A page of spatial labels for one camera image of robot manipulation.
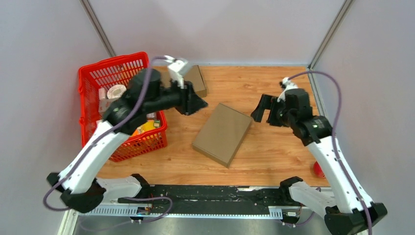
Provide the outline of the brown cardboard box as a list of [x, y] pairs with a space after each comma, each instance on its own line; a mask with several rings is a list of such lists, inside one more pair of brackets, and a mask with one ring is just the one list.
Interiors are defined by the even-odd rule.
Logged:
[[[159, 71], [161, 73], [161, 82], [164, 87], [170, 87], [171, 78], [167, 69], [161, 69]], [[199, 97], [204, 98], [207, 96], [208, 91], [198, 65], [194, 65], [189, 70], [189, 72], [184, 76], [184, 80], [192, 82], [194, 91]]]

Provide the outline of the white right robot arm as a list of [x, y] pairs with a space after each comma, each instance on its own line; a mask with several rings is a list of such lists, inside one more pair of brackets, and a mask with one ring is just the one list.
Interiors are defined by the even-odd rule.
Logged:
[[313, 114], [309, 94], [294, 88], [282, 93], [282, 98], [263, 94], [251, 117], [261, 122], [269, 110], [267, 123], [289, 127], [319, 164], [328, 180], [333, 197], [311, 188], [300, 177], [280, 182], [279, 198], [286, 205], [294, 202], [310, 208], [333, 235], [356, 235], [368, 231], [384, 218], [388, 211], [383, 203], [375, 203], [351, 172], [332, 126], [324, 116]]

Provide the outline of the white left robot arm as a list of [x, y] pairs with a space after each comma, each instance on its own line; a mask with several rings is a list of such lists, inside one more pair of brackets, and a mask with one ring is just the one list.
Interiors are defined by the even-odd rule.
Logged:
[[126, 91], [104, 113], [93, 136], [73, 162], [60, 173], [47, 176], [51, 190], [60, 192], [66, 210], [87, 213], [105, 201], [119, 198], [148, 200], [150, 191], [138, 174], [126, 178], [102, 179], [97, 174], [112, 154], [147, 122], [147, 115], [175, 108], [182, 115], [192, 115], [207, 107], [189, 81], [161, 84], [158, 70], [145, 68], [133, 76]]

